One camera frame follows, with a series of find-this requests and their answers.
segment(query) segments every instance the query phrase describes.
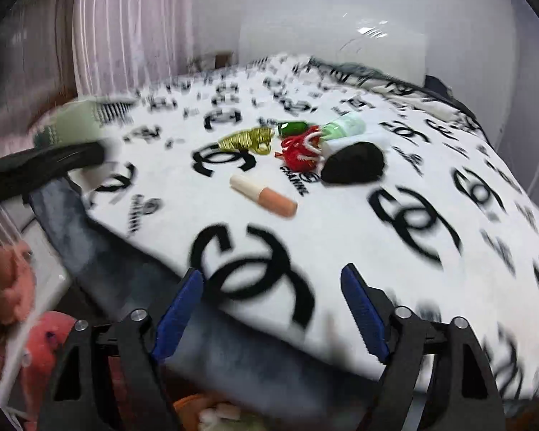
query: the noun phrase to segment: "yellow hair clip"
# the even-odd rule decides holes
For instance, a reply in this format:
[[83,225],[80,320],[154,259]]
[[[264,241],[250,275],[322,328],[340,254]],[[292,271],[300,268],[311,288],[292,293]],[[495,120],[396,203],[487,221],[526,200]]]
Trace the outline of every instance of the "yellow hair clip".
[[230,134],[218,141],[220,150],[252,150],[256,154],[262,156],[268,155],[271,152],[271,138],[273,137],[273,129],[267,126],[252,128],[250,130],[238,131]]

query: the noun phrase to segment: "white bedsheet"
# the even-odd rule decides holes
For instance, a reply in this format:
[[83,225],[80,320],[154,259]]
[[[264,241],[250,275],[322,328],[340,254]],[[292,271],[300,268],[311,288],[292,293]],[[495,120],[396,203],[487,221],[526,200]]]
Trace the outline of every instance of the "white bedsheet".
[[[422,317],[466,317],[504,397],[539,394],[539,209],[467,116],[399,84],[336,84],[306,70],[308,59],[279,55],[143,89],[133,124],[107,127],[127,141],[122,177],[84,196],[89,215],[173,267],[201,268],[213,278],[210,300],[237,319],[377,378],[383,365],[340,290],[340,270],[354,263]],[[273,156],[277,138],[267,156],[217,150],[222,137],[260,123],[325,124],[344,111],[390,144],[378,182],[328,187],[292,173]],[[134,134],[144,126],[154,135]],[[234,173],[296,200],[296,216],[232,190]],[[162,206],[144,214],[150,199]]]

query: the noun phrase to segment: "blue gripper pad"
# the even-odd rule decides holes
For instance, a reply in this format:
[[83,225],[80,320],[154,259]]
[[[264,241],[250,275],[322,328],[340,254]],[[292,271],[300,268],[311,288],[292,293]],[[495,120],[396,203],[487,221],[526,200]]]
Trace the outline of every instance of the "blue gripper pad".
[[354,316],[355,324],[358,325],[367,351],[385,363],[389,356],[389,348],[385,342],[385,325],[362,283],[365,285],[353,264],[348,264],[341,270],[341,292]]
[[156,343],[152,350],[156,361],[163,361],[176,351],[190,316],[202,298],[203,284],[203,275],[199,270],[194,270],[180,282],[172,304],[156,329]]

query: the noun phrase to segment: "orange and white tube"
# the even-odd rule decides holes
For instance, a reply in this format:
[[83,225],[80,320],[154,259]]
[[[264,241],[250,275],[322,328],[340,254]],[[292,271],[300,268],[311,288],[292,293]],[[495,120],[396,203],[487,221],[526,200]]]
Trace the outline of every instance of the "orange and white tube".
[[298,209],[298,204],[289,198],[276,193],[274,190],[259,185],[244,175],[232,175],[230,186],[244,196],[257,202],[268,211],[282,217],[293,217]]

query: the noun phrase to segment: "silver bolt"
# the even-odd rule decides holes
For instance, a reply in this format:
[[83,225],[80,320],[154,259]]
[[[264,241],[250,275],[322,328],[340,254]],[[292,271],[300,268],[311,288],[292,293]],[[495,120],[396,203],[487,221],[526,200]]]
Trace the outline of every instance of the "silver bolt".
[[404,306],[398,306],[395,308],[395,315],[401,319],[407,319],[411,317],[411,310]]
[[86,330],[88,328],[88,321],[85,321],[84,319],[80,319],[80,321],[76,321],[76,324],[74,324],[74,329],[77,331]]
[[132,314],[130,315],[130,319],[132,321],[144,321],[148,313],[146,310],[133,310]]
[[466,318],[455,318],[453,320],[453,324],[455,324],[460,329],[466,329],[469,326],[469,322],[467,322]]

